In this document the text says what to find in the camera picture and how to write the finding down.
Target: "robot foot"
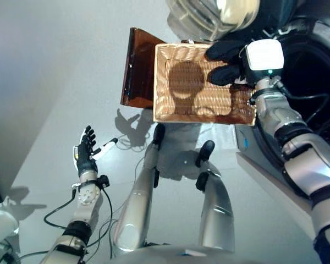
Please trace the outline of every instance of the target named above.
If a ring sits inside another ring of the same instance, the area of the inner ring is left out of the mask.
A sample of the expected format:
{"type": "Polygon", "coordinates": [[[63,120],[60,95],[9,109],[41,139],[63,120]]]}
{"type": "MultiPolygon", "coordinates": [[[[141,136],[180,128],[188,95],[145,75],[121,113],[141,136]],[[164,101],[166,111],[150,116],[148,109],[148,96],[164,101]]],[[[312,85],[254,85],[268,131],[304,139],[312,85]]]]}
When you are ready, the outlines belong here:
{"type": "Polygon", "coordinates": [[[200,168],[201,166],[200,164],[201,161],[205,162],[209,160],[209,157],[211,153],[213,153],[214,148],[215,148],[215,143],[212,140],[208,140],[203,144],[202,148],[199,151],[198,158],[195,162],[198,168],[200,168]]]}
{"type": "Polygon", "coordinates": [[[163,141],[164,136],[165,136],[165,126],[163,124],[157,124],[154,130],[153,144],[158,145],[158,149],[160,149],[161,142],[163,141]]]}

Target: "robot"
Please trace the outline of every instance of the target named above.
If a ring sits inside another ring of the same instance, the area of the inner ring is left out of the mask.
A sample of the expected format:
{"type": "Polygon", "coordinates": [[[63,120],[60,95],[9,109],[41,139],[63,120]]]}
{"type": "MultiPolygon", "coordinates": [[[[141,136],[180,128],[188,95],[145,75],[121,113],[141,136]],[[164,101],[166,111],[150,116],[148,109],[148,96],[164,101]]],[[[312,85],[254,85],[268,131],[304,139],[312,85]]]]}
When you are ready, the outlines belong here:
{"type": "MultiPolygon", "coordinates": [[[[225,85],[241,76],[240,81],[254,85],[251,103],[263,130],[274,137],[287,160],[284,175],[293,189],[302,191],[312,203],[315,233],[314,249],[322,263],[330,263],[330,146],[293,110],[285,95],[279,74],[284,65],[278,40],[258,40],[239,48],[232,41],[219,42],[207,51],[208,58],[225,59],[229,65],[214,70],[213,83],[225,85]]],[[[234,251],[233,211],[220,175],[209,170],[208,160],[214,142],[207,141],[196,160],[200,175],[196,187],[204,192],[199,246],[146,244],[150,221],[152,190],[157,186],[157,160],[165,130],[158,124],[153,141],[145,154],[142,171],[123,207],[113,248],[116,258],[110,263],[243,263],[234,251]]],[[[97,176],[96,160],[117,140],[93,151],[95,135],[88,126],[80,144],[74,148],[78,169],[78,206],[73,219],[41,263],[84,263],[86,246],[94,231],[101,191],[106,177],[97,176]]]]}

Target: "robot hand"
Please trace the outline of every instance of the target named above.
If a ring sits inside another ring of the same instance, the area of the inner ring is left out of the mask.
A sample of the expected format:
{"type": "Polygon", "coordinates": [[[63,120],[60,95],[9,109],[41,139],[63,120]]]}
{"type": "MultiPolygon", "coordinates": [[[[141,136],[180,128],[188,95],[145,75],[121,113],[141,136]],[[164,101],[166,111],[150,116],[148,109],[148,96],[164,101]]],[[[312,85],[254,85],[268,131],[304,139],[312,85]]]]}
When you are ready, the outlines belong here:
{"type": "Polygon", "coordinates": [[[218,41],[207,50],[206,56],[209,60],[228,63],[210,73],[210,82],[216,85],[238,83],[254,87],[267,75],[279,75],[284,63],[282,48],[277,40],[252,43],[218,41]]]}
{"type": "Polygon", "coordinates": [[[96,144],[95,137],[94,130],[88,125],[81,135],[80,144],[73,147],[73,162],[79,175],[85,170],[98,172],[96,161],[104,156],[118,141],[117,138],[114,138],[96,150],[93,150],[96,144]]]}

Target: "white device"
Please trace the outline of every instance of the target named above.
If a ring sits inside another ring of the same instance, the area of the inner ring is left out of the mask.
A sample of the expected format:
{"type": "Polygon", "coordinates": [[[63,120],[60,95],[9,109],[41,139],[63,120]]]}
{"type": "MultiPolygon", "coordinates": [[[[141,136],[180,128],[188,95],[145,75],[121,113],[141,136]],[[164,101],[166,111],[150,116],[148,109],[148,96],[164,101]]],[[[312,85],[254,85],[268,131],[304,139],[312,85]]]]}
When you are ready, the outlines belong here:
{"type": "Polygon", "coordinates": [[[251,70],[275,70],[284,67],[284,54],[278,40],[257,40],[246,46],[251,70]]]}

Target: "silver arm segment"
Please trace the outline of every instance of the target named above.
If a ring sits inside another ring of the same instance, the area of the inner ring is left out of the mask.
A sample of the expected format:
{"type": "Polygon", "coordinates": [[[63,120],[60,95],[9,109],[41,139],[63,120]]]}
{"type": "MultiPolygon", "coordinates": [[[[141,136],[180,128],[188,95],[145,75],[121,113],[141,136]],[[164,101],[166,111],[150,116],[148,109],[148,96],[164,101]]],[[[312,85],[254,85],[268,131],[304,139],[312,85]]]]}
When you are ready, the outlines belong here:
{"type": "Polygon", "coordinates": [[[134,251],[145,244],[158,157],[159,146],[152,143],[115,229],[113,242],[116,255],[134,251]]]}
{"type": "Polygon", "coordinates": [[[207,173],[205,198],[200,223],[199,244],[208,248],[235,251],[234,217],[230,197],[221,176],[208,170],[201,162],[201,172],[207,173]]]}
{"type": "MultiPolygon", "coordinates": [[[[79,186],[95,180],[97,180],[97,173],[94,170],[86,170],[80,175],[79,186]]],[[[80,188],[78,205],[73,218],[66,231],[56,240],[42,260],[42,264],[72,264],[79,263],[83,259],[87,249],[86,244],[97,222],[99,201],[100,190],[95,183],[80,188]]]]}
{"type": "MultiPolygon", "coordinates": [[[[256,89],[275,85],[283,86],[279,79],[264,78],[257,82],[256,89]]],[[[314,247],[322,262],[330,263],[330,147],[312,133],[281,92],[266,91],[256,99],[259,121],[263,130],[278,139],[282,147],[287,159],[283,173],[311,200],[317,234],[314,247]]]]}

